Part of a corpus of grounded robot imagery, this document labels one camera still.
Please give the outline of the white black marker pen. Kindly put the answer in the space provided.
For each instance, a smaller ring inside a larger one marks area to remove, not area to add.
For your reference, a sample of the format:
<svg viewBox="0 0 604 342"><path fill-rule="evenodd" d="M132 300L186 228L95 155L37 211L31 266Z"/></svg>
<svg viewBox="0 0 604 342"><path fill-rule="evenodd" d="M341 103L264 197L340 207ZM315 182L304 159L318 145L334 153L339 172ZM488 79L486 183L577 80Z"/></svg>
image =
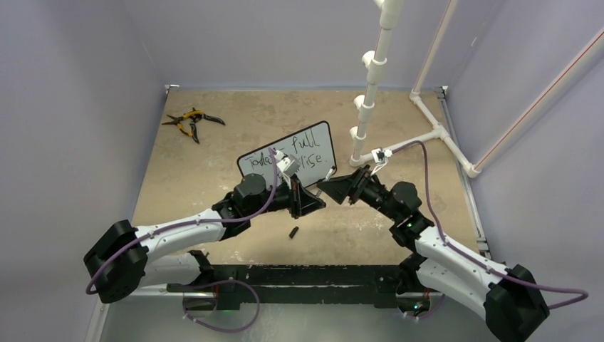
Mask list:
<svg viewBox="0 0 604 342"><path fill-rule="evenodd" d="M336 166L332 166L329 171L327 172L326 176L324 177L324 180L329 180L333 174L335 173L337 167Z"/></svg>

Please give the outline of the black marker cap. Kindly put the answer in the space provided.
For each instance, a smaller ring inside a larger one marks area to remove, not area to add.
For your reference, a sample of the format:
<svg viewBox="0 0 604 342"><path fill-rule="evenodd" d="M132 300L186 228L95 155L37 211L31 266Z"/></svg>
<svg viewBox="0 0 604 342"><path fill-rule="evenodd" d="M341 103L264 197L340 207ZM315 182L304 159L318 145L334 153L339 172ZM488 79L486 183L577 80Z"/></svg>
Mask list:
<svg viewBox="0 0 604 342"><path fill-rule="evenodd" d="M299 231L299 227L294 227L291 232L289 233L288 237L290 239L293 239L295 237L295 235L297 234L297 232Z"/></svg>

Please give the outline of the black framed whiteboard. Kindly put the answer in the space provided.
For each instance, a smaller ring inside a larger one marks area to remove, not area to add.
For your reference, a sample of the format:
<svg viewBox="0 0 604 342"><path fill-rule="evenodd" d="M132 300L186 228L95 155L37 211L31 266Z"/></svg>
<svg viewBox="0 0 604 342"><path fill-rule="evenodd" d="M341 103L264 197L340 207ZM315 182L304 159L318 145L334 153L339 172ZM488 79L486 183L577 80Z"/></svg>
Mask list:
<svg viewBox="0 0 604 342"><path fill-rule="evenodd" d="M330 124L325 120L244 153L236 161L241 175L258 174L265 178L268 186L272 185L271 148L298 160L300 169L296 174L304 187L314 185L324 179L330 169L337 168Z"/></svg>

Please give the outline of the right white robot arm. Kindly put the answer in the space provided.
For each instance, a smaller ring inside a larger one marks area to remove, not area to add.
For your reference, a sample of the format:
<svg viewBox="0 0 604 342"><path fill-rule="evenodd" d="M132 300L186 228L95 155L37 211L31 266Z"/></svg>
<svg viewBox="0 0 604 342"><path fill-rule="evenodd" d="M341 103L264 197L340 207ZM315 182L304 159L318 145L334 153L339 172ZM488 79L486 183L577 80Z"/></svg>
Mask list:
<svg viewBox="0 0 604 342"><path fill-rule="evenodd" d="M338 204L362 201L393 221L392 238L412 252L400 265L397 292L421 286L438 291L481 317L500 341L525 341L549 317L528 269L486 259L440 233L421 213L422 201L411 182L388 189L362 167L317 186Z"/></svg>

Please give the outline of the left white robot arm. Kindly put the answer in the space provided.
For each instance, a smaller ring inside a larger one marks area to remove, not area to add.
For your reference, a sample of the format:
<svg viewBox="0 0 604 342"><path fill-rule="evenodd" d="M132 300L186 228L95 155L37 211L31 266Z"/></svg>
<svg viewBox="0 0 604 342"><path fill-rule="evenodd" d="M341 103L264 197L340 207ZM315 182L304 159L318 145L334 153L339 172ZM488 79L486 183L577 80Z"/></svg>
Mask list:
<svg viewBox="0 0 604 342"><path fill-rule="evenodd" d="M257 174L242 178L225 197L198 214L151 226L124 219L111 225L83 257L90 275L85 288L110 304L130 295L151 277L150 266L168 254L197 244L235 237L266 212L286 210L294 219L324 209L326 203L293 177L274 185Z"/></svg>

